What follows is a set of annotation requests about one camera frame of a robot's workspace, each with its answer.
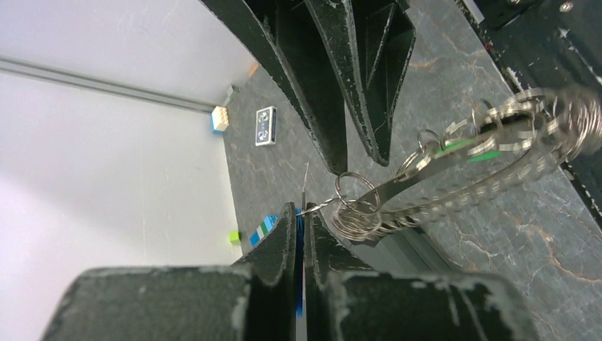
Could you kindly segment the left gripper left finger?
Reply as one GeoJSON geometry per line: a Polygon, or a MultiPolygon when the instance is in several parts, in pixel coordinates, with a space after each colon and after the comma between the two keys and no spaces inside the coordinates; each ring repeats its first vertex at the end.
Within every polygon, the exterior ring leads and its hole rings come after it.
{"type": "Polygon", "coordinates": [[[296,209],[229,266],[105,267],[63,293],[44,340],[292,340],[296,209]]]}

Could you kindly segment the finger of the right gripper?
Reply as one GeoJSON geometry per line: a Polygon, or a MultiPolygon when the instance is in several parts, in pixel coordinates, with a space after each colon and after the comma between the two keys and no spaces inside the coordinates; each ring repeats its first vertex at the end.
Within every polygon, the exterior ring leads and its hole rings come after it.
{"type": "Polygon", "coordinates": [[[304,1],[203,1],[279,86],[327,170],[348,169],[345,104],[304,1]]]}
{"type": "Polygon", "coordinates": [[[393,115],[415,45],[406,1],[307,1],[366,153],[388,166],[393,115]]]}

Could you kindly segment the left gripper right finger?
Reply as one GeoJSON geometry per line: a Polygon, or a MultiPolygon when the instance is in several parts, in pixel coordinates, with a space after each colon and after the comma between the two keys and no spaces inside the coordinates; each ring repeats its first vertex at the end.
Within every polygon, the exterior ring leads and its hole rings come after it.
{"type": "Polygon", "coordinates": [[[327,229],[316,204],[304,218],[309,340],[537,340],[520,293],[496,274],[377,271],[327,229]]]}

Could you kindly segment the blue key tag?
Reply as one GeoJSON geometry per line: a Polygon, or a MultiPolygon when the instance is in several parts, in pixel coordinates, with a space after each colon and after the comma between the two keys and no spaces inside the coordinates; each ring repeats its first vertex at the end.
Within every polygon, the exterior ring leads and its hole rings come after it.
{"type": "Polygon", "coordinates": [[[298,318],[303,316],[304,302],[304,217],[301,214],[302,208],[297,207],[297,229],[296,229],[296,248],[295,248],[295,314],[298,318]]]}

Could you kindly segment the green key tag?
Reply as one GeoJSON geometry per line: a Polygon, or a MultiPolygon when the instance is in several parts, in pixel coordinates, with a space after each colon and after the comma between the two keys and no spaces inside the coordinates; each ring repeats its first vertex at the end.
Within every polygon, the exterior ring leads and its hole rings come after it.
{"type": "Polygon", "coordinates": [[[446,142],[435,154],[438,156],[452,152],[460,152],[465,155],[468,162],[487,161],[501,155],[501,151],[496,148],[492,139],[479,140],[477,138],[446,142]]]}

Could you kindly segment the metal disc keyring with rings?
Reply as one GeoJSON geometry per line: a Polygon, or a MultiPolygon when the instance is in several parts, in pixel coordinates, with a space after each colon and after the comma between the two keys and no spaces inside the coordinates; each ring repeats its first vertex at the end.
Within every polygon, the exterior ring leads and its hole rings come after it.
{"type": "Polygon", "coordinates": [[[475,207],[517,186],[553,173],[581,154],[601,149],[601,93],[583,85],[523,90],[494,107],[452,122],[442,134],[424,129],[419,146],[389,180],[349,198],[333,198],[332,227],[352,242],[377,243],[475,207]],[[417,184],[453,168],[477,165],[464,184],[436,189],[395,209],[386,204],[417,184]]]}

